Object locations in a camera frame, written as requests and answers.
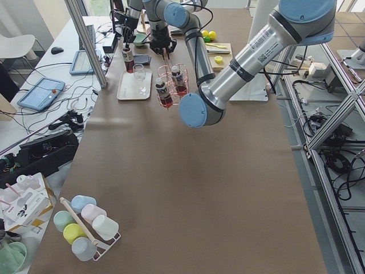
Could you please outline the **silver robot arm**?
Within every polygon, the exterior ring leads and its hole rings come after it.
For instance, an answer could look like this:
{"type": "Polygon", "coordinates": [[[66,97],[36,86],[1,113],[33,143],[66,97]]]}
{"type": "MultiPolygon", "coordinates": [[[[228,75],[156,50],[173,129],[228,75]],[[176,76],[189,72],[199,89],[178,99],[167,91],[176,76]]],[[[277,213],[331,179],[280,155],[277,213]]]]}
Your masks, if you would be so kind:
{"type": "Polygon", "coordinates": [[[198,17],[173,1],[144,1],[150,23],[182,30],[196,72],[198,91],[183,96],[181,120],[200,128],[218,123],[226,104],[287,46],[317,45],[333,38],[336,1],[279,1],[267,24],[214,75],[209,65],[198,17]]]}
{"type": "Polygon", "coordinates": [[[123,45],[128,49],[135,40],[135,30],[139,24],[140,15],[144,8],[142,1],[127,1],[124,7],[123,1],[110,1],[110,17],[112,30],[118,37],[123,38],[123,45]]]}

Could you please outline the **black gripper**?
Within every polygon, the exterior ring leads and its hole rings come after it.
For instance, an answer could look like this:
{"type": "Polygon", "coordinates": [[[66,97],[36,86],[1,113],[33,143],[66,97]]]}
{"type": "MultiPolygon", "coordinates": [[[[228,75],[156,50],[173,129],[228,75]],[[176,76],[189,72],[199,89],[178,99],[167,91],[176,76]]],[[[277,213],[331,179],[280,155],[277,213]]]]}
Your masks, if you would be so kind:
{"type": "Polygon", "coordinates": [[[123,37],[123,48],[127,49],[129,48],[128,37],[130,43],[133,43],[136,38],[134,30],[137,28],[139,22],[140,11],[134,8],[126,8],[124,11],[124,16],[125,20],[122,25],[121,37],[123,37]]]}
{"type": "Polygon", "coordinates": [[[154,53],[163,54],[166,51],[169,54],[174,52],[177,41],[171,38],[168,27],[157,30],[152,29],[151,38],[149,47],[154,53]]]}

